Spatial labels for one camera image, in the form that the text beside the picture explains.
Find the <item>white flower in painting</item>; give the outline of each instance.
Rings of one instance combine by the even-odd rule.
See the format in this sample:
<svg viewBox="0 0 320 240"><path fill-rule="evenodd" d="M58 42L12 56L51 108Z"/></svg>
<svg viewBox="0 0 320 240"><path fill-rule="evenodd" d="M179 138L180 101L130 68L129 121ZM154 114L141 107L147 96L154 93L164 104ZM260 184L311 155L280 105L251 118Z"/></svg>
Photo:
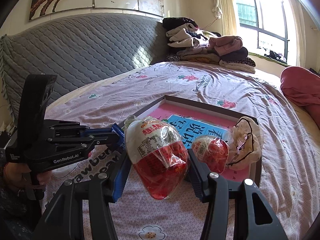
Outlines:
<svg viewBox="0 0 320 240"><path fill-rule="evenodd" d="M147 225L137 233L142 240L164 240L166 238L165 233L157 225Z"/></svg>

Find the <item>metal screw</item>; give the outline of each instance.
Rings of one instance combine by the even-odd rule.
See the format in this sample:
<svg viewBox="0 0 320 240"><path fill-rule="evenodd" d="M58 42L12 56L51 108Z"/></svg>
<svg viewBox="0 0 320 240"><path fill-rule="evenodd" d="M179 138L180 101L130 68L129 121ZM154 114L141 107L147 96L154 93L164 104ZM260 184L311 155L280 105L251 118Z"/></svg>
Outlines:
<svg viewBox="0 0 320 240"><path fill-rule="evenodd" d="M244 183L247 184L248 186L252 186L253 185L252 179L245 179Z"/></svg>
<svg viewBox="0 0 320 240"><path fill-rule="evenodd" d="M216 172L210 172L210 178L211 179L217 179L217 178L219 178L219 174L218 173L216 173Z"/></svg>
<svg viewBox="0 0 320 240"><path fill-rule="evenodd" d="M108 174L106 174L106 173L104 173L104 172L98 174L98 178L99 178L99 179L106 179L107 177L108 177Z"/></svg>
<svg viewBox="0 0 320 240"><path fill-rule="evenodd" d="M72 184L72 179L67 179L63 184L65 186L70 186Z"/></svg>

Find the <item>red candy package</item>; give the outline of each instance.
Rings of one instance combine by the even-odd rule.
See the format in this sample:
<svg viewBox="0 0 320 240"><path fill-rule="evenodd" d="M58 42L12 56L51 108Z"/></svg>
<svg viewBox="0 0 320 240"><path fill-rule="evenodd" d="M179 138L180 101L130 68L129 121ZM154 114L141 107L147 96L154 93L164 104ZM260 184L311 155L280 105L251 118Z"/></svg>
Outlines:
<svg viewBox="0 0 320 240"><path fill-rule="evenodd" d="M178 131L166 122L150 116L131 122L125 144L133 167L155 199L169 196L187 174L188 151Z"/></svg>
<svg viewBox="0 0 320 240"><path fill-rule="evenodd" d="M191 148L200 162L206 163L210 171L222 173L229 153L229 147L222 139L215 136L197 137Z"/></svg>

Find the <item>plastic bag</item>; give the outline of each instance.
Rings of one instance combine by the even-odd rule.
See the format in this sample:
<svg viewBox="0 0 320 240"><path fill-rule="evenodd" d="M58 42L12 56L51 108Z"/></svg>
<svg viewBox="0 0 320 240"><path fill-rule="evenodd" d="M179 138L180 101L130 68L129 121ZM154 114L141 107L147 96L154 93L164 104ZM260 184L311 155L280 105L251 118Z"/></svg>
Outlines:
<svg viewBox="0 0 320 240"><path fill-rule="evenodd" d="M172 125L150 116L129 117L125 143L133 167L153 198L169 196L187 174L189 154Z"/></svg>
<svg viewBox="0 0 320 240"><path fill-rule="evenodd" d="M241 117L224 139L229 145L228 168L242 170L260 159L263 145L262 131L251 118Z"/></svg>
<svg viewBox="0 0 320 240"><path fill-rule="evenodd" d="M210 171L222 173L229 153L229 147L222 139L211 135L197 137L191 148L200 162L208 165Z"/></svg>

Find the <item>pink folded blanket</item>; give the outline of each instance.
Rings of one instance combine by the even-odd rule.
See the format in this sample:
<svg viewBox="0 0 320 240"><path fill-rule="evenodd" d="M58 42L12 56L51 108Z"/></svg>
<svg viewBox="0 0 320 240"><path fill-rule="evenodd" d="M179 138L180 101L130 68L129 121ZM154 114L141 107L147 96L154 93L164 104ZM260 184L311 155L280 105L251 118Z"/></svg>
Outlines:
<svg viewBox="0 0 320 240"><path fill-rule="evenodd" d="M219 38L210 38L208 49L215 49L219 56L242 48L242 39L239 36L222 36Z"/></svg>
<svg viewBox="0 0 320 240"><path fill-rule="evenodd" d="M281 73L281 90L302 106L320 128L320 77L302 67L287 67Z"/></svg>

